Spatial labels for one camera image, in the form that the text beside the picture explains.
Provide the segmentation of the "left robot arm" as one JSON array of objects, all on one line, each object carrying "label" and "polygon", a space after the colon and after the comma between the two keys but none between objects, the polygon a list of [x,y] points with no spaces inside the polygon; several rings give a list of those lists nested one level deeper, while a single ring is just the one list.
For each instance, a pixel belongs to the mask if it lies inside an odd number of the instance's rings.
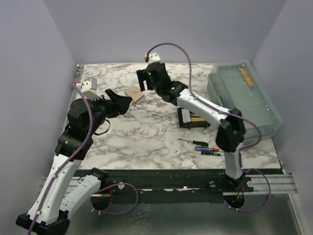
[{"label": "left robot arm", "polygon": [[98,135],[97,129],[106,119],[125,114],[132,101],[110,89],[105,92],[109,99],[78,91],[81,98],[71,103],[68,124],[58,138],[47,180],[31,209],[16,220],[16,225],[27,229],[29,234],[64,235],[84,202],[93,193],[104,193],[108,189],[108,174],[93,168],[81,185],[66,194],[74,173],[93,144],[92,136]]}]

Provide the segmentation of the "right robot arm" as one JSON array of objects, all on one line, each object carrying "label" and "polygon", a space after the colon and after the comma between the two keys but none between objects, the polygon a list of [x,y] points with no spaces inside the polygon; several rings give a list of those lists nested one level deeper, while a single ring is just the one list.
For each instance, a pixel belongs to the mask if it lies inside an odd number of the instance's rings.
[{"label": "right robot arm", "polygon": [[189,86],[172,81],[164,63],[151,63],[147,68],[137,70],[136,75],[141,91],[154,90],[165,102],[193,112],[217,130],[215,142],[224,152],[226,166],[225,187],[231,192],[240,189],[244,170],[239,151],[246,132],[240,110],[218,106],[197,96]]}]

